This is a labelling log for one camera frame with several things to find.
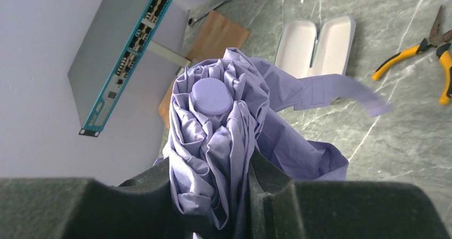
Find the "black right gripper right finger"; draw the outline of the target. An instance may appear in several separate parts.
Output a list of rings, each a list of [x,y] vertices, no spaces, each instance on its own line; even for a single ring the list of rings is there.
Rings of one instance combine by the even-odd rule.
[[[249,238],[448,238],[427,195],[397,182],[293,180],[255,151]]]

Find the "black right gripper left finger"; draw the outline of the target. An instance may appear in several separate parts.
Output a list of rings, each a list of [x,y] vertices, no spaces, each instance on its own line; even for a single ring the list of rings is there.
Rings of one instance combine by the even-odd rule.
[[[1,179],[1,238],[191,238],[168,161],[119,186],[92,178]]]

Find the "purple umbrella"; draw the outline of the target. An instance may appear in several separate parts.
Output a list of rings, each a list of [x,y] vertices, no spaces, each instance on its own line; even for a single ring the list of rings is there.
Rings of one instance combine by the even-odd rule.
[[[188,228],[203,238],[246,237],[248,168],[256,150],[292,179],[344,180],[349,163],[335,146],[304,139],[278,115],[288,107],[326,107],[334,98],[353,99],[371,116],[391,110],[354,78],[298,79],[234,47],[186,68],[173,85],[163,157]]]

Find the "cream umbrella case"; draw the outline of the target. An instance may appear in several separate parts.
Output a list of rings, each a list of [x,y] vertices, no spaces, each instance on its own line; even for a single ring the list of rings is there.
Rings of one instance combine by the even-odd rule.
[[[307,19],[291,21],[281,33],[275,66],[295,78],[345,75],[355,29],[350,15],[327,20],[320,30]]]

